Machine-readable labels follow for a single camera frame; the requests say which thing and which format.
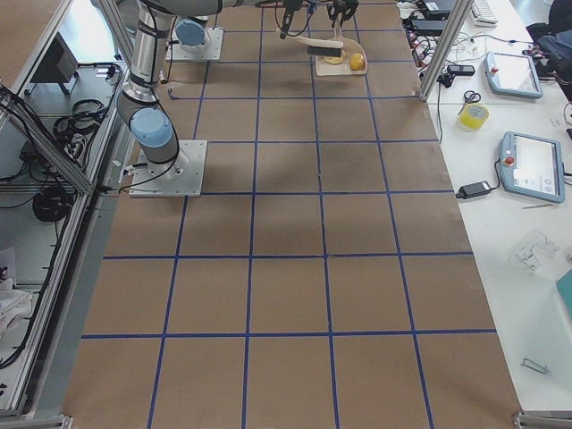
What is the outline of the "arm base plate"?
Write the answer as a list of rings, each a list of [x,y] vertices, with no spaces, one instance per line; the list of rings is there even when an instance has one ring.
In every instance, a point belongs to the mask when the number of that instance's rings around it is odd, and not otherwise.
[[[222,52],[223,34],[223,28],[191,31],[175,29],[166,59],[174,62],[218,61]]]
[[[207,153],[206,140],[181,140],[174,166],[153,164],[142,149],[129,194],[135,198],[199,197],[201,195]]]

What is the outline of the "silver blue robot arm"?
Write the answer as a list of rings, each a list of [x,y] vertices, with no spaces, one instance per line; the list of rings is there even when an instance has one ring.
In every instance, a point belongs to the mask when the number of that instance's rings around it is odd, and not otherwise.
[[[307,51],[311,55],[318,55],[322,51],[332,51],[332,55],[341,55],[342,24],[348,21],[358,8],[358,1],[325,1],[331,27],[335,30],[335,34],[339,36],[336,36],[332,40],[324,40],[306,38],[303,36],[315,10],[323,1],[307,1],[305,25],[303,29],[298,32],[290,32],[290,26],[295,13],[302,8],[304,1],[251,1],[251,3],[255,7],[261,7],[263,4],[274,4],[274,19],[280,39],[293,38],[305,44]],[[195,13],[191,15],[180,13],[181,19],[174,25],[175,34],[180,44],[189,47],[199,46],[205,42],[205,25],[208,21],[208,17],[219,13],[225,6],[225,2],[215,1],[215,6],[217,6],[217,9],[213,12]]]
[[[177,16],[215,15],[224,8],[255,5],[255,1],[139,1],[136,43],[130,77],[117,99],[118,113],[140,144],[154,177],[183,169],[180,143],[156,94],[167,40]]]

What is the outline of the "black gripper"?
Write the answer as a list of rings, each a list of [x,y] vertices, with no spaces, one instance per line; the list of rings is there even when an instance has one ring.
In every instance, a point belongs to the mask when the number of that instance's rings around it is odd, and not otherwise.
[[[279,30],[281,34],[288,34],[295,12],[300,10],[300,0],[282,0],[282,7],[284,12]]]
[[[332,0],[326,6],[330,21],[348,21],[356,13],[358,0]]]

